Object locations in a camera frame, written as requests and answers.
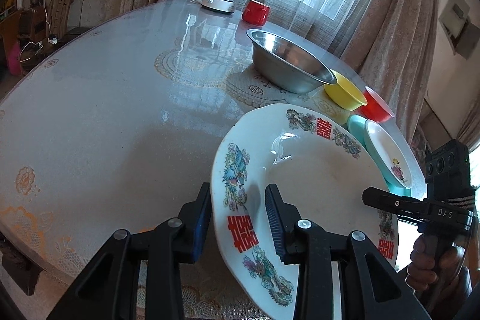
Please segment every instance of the red mug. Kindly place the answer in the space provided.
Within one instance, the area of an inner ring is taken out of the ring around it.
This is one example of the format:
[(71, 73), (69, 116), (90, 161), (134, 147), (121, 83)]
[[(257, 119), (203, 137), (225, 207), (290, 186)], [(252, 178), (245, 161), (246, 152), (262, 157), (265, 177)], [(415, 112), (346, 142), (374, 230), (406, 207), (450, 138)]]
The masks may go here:
[(243, 10), (243, 14), (241, 18), (248, 22), (249, 24), (256, 25), (256, 26), (263, 26), (265, 22), (267, 22), (268, 13), (270, 12), (270, 7), (266, 4), (251, 0), (245, 10)]

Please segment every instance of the metal bowl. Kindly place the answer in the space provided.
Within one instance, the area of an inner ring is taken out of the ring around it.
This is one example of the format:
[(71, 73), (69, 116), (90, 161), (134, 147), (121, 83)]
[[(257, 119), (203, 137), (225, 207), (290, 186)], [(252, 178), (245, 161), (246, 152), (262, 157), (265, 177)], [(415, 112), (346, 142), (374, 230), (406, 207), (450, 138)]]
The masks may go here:
[(277, 86), (304, 94), (337, 78), (319, 59), (291, 41), (259, 29), (249, 29), (255, 68)]

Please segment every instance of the white plate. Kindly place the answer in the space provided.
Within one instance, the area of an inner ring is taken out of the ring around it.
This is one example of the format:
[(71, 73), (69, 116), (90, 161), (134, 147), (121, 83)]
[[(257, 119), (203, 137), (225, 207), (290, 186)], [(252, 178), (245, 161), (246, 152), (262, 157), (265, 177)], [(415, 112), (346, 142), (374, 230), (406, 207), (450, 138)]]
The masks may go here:
[(367, 151), (377, 163), (383, 177), (401, 188), (412, 188), (412, 174), (400, 147), (376, 122), (365, 122), (364, 140)]
[(395, 265), (397, 217), (363, 205), (364, 189), (388, 188), (358, 141), (328, 117), (299, 106), (253, 110), (220, 144), (210, 189), (220, 253), (267, 316), (293, 317), (299, 272), (276, 255), (264, 204), (268, 183), (326, 231), (363, 231)]

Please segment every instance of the metal bolt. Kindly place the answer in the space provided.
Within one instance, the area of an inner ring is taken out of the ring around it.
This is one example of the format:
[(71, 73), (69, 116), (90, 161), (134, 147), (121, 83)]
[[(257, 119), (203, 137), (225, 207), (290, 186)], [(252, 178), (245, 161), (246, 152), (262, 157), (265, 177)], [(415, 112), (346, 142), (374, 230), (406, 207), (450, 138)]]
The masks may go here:
[(113, 233), (113, 237), (116, 238), (117, 240), (123, 240), (124, 238), (126, 238), (128, 235), (128, 232), (125, 231), (124, 229), (117, 229), (114, 233)]
[(297, 225), (301, 228), (301, 229), (308, 229), (311, 227), (311, 222), (308, 221), (308, 220), (298, 220), (297, 221)]
[(183, 224), (182, 220), (180, 220), (178, 217), (174, 217), (173, 219), (169, 219), (169, 227), (170, 228), (178, 228), (182, 224)]
[(352, 232), (352, 238), (353, 238), (353, 240), (363, 241), (363, 240), (365, 240), (365, 234), (363, 232), (360, 232), (360, 231), (353, 231)]

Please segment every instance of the round table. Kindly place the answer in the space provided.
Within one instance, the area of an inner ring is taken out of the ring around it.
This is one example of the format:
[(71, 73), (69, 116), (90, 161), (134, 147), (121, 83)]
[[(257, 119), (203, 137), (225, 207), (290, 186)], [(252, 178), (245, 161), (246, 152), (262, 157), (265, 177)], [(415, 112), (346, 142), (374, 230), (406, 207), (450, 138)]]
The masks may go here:
[[(106, 22), (47, 58), (0, 104), (0, 231), (70, 283), (116, 229), (152, 229), (193, 200), (220, 141), (249, 110), (291, 103), (345, 124), (351, 113), (323, 88), (293, 94), (255, 70), (251, 27), (239, 12), (168, 0)], [(310, 41), (268, 22), (263, 29), (364, 87)], [(382, 125), (409, 163), (412, 196), (423, 198), (409, 145), (393, 120)], [(182, 265), (182, 284), (186, 316), (262, 316), (225, 267), (213, 229), (200, 261)]]

